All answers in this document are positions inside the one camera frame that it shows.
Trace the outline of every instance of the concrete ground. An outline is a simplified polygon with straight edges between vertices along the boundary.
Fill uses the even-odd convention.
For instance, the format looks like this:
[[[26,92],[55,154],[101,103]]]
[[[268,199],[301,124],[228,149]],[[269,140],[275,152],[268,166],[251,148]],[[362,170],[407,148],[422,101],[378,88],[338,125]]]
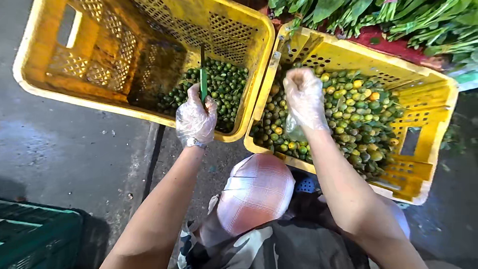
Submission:
[[[23,91],[11,67],[31,4],[0,1],[0,198],[83,210],[84,243],[77,267],[97,268],[181,146],[174,129],[166,128],[156,156],[156,133],[163,130],[157,124]],[[460,96],[457,106],[465,154],[441,152],[428,201],[404,209],[412,243],[423,258],[463,269],[478,268],[476,103],[474,96]],[[220,193],[232,167],[248,154],[242,140],[211,143],[185,220],[205,217],[211,196]],[[156,157],[151,179],[150,161]]]
[[[31,5],[0,1],[0,198],[84,211],[78,267],[97,268],[142,201],[159,125],[25,92],[11,68]]]

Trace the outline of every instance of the green vegetable bunch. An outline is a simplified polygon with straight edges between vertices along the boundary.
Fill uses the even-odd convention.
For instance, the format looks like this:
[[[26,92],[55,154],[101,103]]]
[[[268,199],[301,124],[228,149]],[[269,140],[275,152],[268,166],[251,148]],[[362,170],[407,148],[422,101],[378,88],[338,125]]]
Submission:
[[[427,56],[453,54],[456,67],[478,65],[478,0],[269,0],[271,17],[294,14],[292,31],[327,21],[327,32],[358,37],[364,26],[380,25],[388,41],[409,36],[408,46]]]
[[[239,104],[247,84],[249,70],[231,63],[206,57],[207,94],[217,102],[216,130],[230,133],[239,110]],[[158,95],[158,112],[174,116],[176,109],[188,100],[187,90],[199,82],[200,70],[191,68],[183,74],[180,83],[169,93]]]
[[[391,151],[398,145],[390,123],[403,117],[403,108],[394,92],[359,70],[315,74],[323,83],[325,115],[337,147],[354,168],[367,179],[380,176],[393,162]],[[254,143],[312,163],[307,141],[294,141],[283,134],[287,101],[280,85],[273,85],[262,118],[250,131]]]

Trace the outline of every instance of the knife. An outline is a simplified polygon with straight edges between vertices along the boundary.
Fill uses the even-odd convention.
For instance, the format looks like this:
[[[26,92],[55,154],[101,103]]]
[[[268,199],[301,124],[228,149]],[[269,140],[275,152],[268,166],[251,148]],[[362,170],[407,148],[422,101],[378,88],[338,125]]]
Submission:
[[[204,55],[204,43],[201,44],[201,70],[199,73],[199,82],[201,85],[201,101],[204,104],[204,99],[207,95],[207,73],[206,73],[206,60]]]

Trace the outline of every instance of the plastic glove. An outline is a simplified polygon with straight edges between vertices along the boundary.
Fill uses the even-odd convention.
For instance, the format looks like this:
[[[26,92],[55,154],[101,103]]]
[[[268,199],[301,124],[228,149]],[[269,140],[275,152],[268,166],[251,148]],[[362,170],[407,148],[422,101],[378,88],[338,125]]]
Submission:
[[[189,99],[176,111],[176,134],[183,146],[205,147],[214,140],[214,128],[217,121],[217,103],[206,96],[204,109],[199,98],[199,83],[187,90]]]
[[[284,78],[289,114],[300,126],[313,130],[329,130],[324,114],[322,82],[310,68],[289,70]]]

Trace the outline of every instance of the crate handle hole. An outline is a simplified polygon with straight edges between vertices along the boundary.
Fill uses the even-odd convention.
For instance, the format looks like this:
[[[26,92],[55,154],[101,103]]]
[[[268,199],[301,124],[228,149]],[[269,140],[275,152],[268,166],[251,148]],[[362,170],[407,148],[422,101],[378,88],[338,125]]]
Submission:
[[[70,5],[65,6],[63,18],[56,33],[56,40],[62,46],[72,48],[75,45],[76,34],[80,27],[83,14]]]
[[[421,127],[408,127],[403,147],[400,152],[401,155],[413,156],[417,147],[418,138],[420,137]]]

